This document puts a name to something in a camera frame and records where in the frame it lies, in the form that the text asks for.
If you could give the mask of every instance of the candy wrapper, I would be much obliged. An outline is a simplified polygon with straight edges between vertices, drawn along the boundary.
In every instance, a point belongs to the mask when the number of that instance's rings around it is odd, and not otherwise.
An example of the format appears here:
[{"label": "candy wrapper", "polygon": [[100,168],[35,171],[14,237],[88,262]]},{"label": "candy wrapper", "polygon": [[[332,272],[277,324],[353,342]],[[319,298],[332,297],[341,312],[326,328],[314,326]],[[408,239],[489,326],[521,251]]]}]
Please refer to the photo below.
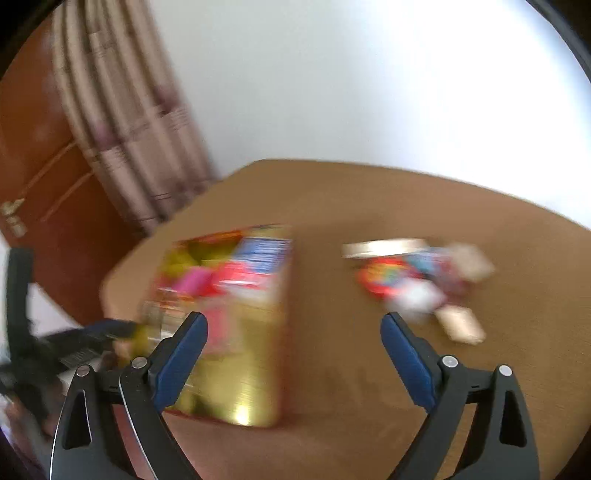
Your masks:
[{"label": "candy wrapper", "polygon": [[281,225],[173,246],[145,302],[144,330],[120,349],[148,355],[190,312],[206,316],[207,343],[169,410],[248,426],[279,420],[290,257],[290,230]]},{"label": "candy wrapper", "polygon": [[343,256],[367,259],[358,279],[389,312],[411,322],[425,321],[435,312],[452,340],[472,345],[484,340],[484,330],[472,311],[458,306],[470,284],[494,272],[476,246],[440,248],[419,239],[393,239],[345,245]]}]

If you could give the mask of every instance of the striped curtain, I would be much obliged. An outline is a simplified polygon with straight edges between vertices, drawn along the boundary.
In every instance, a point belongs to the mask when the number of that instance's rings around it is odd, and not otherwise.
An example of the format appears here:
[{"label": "striped curtain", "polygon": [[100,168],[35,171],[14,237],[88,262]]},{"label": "striped curtain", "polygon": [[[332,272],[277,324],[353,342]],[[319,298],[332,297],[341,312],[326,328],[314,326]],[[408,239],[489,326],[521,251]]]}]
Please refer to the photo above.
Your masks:
[{"label": "striped curtain", "polygon": [[107,195],[149,234],[215,177],[145,0],[66,0],[53,57],[77,143]]}]

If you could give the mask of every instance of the brown table surface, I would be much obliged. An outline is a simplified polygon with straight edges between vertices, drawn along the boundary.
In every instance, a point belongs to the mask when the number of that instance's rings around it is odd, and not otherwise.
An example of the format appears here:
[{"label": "brown table surface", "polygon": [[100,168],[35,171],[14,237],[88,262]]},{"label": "brown table surface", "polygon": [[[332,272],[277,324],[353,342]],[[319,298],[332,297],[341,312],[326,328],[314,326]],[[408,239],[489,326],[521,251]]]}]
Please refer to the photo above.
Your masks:
[{"label": "brown table surface", "polygon": [[[399,237],[473,243],[495,264],[467,299],[487,332],[483,344],[453,343],[435,320],[412,329],[469,367],[511,365],[542,478],[563,467],[591,424],[589,231],[522,200],[424,174],[263,160],[213,186],[125,258],[105,280],[106,315],[136,318],[172,242],[263,223],[294,229],[285,422],[245,429],[166,415],[204,479],[387,478],[425,413],[381,346],[384,308],[356,283],[341,248]],[[453,472],[467,420],[442,478]]]}]

